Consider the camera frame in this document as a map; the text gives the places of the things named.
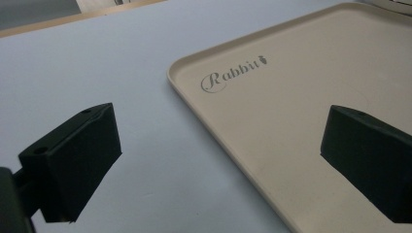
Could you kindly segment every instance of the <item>plastic tray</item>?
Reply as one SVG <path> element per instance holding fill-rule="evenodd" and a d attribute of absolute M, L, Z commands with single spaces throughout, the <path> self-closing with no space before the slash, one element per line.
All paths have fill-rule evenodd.
<path fill-rule="evenodd" d="M 295 232 L 412 232 L 321 156 L 330 105 L 411 134 L 412 18 L 347 3 L 184 57 L 169 81 Z"/>

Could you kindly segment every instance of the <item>screw hole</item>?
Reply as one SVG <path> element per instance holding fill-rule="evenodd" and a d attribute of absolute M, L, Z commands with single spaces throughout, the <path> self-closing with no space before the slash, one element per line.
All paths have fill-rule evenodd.
<path fill-rule="evenodd" d="M 34 150 L 34 153 L 35 154 L 41 154 L 41 153 L 46 152 L 47 150 L 48 150 L 48 148 L 46 148 L 46 147 L 37 148 L 37 149 Z"/>

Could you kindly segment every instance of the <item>tray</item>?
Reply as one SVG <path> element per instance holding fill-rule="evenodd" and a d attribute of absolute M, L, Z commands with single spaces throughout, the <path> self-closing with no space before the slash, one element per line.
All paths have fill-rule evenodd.
<path fill-rule="evenodd" d="M 176 61 L 169 81 L 294 232 L 412 232 L 321 156 L 330 105 L 412 134 L 412 18 L 346 3 Z"/>

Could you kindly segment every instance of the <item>white table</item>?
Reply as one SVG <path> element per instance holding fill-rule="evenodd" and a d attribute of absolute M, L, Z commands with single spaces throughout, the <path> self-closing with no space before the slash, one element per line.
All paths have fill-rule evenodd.
<path fill-rule="evenodd" d="M 42 232 L 289 232 L 166 79 L 176 59 L 345 1 L 169 0 L 0 39 L 0 166 L 113 102 L 123 155 L 76 223 Z"/>

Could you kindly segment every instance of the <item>white surface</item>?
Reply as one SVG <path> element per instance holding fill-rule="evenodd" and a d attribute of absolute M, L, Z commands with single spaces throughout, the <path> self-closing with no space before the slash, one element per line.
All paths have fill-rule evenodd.
<path fill-rule="evenodd" d="M 42 232 L 288 232 L 166 79 L 176 59 L 344 1 L 169 0 L 0 39 L 0 164 L 113 102 L 123 155 L 78 222 Z"/>
<path fill-rule="evenodd" d="M 76 0 L 82 13 L 96 11 L 102 8 L 116 7 L 114 0 Z"/>

